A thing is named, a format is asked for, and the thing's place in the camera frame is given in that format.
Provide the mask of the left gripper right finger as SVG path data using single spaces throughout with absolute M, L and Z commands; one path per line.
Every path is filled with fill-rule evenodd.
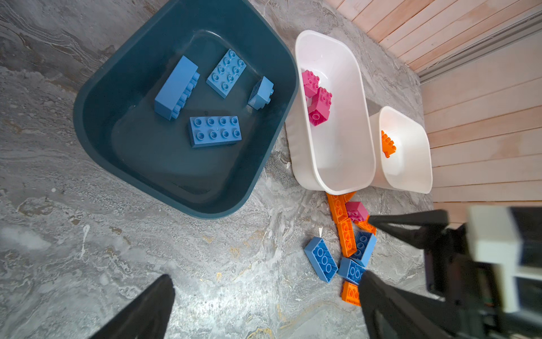
M 371 271 L 360 280 L 359 296 L 370 338 L 450 337 Z

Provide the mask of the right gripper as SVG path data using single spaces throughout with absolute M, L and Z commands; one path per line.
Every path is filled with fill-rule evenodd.
M 446 228 L 446 210 L 370 216 L 368 223 L 412 247 L 424 249 L 427 290 L 439 297 L 477 297 L 477 267 L 469 255 L 467 226 Z

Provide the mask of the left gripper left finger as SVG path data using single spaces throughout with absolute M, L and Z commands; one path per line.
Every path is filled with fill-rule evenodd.
M 174 298 L 172 279 L 163 274 L 92 337 L 164 338 Z

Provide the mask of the orange lego bottom plate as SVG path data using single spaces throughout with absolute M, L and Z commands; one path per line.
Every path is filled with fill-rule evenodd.
M 341 298 L 344 302 L 349 303 L 350 305 L 357 307 L 361 306 L 359 288 L 357 285 L 349 281 L 344 281 Z

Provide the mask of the orange lego plate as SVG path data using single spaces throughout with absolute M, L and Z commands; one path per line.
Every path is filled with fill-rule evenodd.
M 349 303 L 350 305 L 357 307 L 361 306 L 359 288 L 357 285 L 349 281 L 344 281 L 341 298 L 344 302 Z
M 369 232 L 371 234 L 377 235 L 377 229 L 368 222 L 368 219 L 369 216 L 367 216 L 365 220 L 355 221 L 354 224 L 364 232 Z

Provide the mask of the light blue lego brick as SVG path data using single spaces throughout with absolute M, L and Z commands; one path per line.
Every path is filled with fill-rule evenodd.
M 350 256 L 350 259 L 354 260 L 362 267 L 368 268 L 376 243 L 377 237 L 373 233 L 358 231 L 355 234 L 357 251 Z

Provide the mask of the long orange technic lego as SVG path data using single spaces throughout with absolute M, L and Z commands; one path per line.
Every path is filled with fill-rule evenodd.
M 397 151 L 395 142 L 383 130 L 381 131 L 381 148 L 386 158 L 390 158 Z

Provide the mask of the pink square lego brick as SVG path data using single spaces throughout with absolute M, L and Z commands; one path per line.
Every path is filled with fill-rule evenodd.
M 310 70 L 302 73 L 303 91 L 307 98 L 315 96 L 319 89 L 320 78 Z

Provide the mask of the blue lego double brick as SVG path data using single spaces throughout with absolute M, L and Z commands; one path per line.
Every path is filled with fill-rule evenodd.
M 193 148 L 236 144 L 242 140 L 237 116 L 190 117 L 189 137 Z

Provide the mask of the small blue lego brick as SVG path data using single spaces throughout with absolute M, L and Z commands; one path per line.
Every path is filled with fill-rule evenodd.
M 260 110 L 270 103 L 270 97 L 274 93 L 274 84 L 265 76 L 254 86 L 248 100 L 248 105 L 255 110 Z

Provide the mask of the long light blue lego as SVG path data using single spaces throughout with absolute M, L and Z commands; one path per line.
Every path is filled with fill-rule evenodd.
M 155 112 L 168 121 L 177 119 L 199 78 L 198 66 L 183 56 L 156 95 Z

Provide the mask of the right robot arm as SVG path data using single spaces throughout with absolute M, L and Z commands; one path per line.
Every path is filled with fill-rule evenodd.
M 427 296 L 371 271 L 359 299 L 371 338 L 540 338 L 541 208 L 471 206 L 371 216 L 369 223 L 424 254 Z

